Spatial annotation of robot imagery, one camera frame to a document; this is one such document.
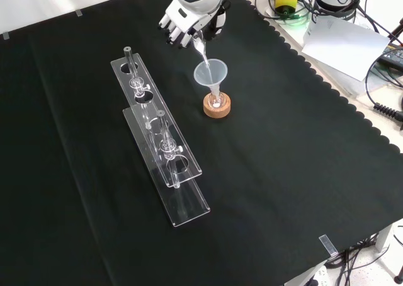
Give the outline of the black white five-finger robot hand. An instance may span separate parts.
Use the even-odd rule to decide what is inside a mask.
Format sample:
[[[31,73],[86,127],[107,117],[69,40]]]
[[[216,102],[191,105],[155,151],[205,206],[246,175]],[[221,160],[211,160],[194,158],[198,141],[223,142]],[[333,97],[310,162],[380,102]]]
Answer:
[[[169,32],[168,43],[186,48],[193,38],[213,40],[222,32],[230,2],[224,1],[215,11],[198,14],[173,0],[159,22],[159,28]]]

